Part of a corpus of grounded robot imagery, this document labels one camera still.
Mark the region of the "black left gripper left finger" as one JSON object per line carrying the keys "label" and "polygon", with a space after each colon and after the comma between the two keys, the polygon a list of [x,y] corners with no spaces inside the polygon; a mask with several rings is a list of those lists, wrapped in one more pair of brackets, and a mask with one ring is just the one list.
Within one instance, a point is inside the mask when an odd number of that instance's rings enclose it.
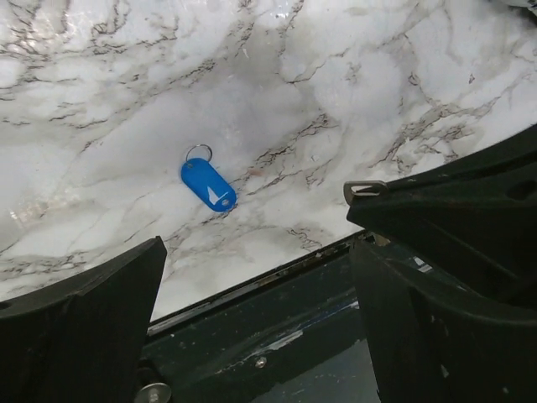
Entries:
{"label": "black left gripper left finger", "polygon": [[167,251],[151,238],[1,303],[3,402],[131,402]]}

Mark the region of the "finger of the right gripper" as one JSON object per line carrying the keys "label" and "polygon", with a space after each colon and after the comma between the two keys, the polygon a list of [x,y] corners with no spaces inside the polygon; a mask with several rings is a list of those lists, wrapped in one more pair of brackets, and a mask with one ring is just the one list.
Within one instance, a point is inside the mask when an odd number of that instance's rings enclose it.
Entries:
{"label": "finger of the right gripper", "polygon": [[481,296],[536,300],[536,127],[353,200],[347,219]]}

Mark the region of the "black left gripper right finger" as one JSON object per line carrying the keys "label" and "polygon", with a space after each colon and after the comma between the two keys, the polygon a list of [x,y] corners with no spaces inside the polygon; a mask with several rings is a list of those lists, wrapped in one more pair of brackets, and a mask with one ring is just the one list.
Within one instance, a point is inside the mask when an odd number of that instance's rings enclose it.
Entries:
{"label": "black left gripper right finger", "polygon": [[352,274],[382,402],[534,402],[536,313],[356,241]]}

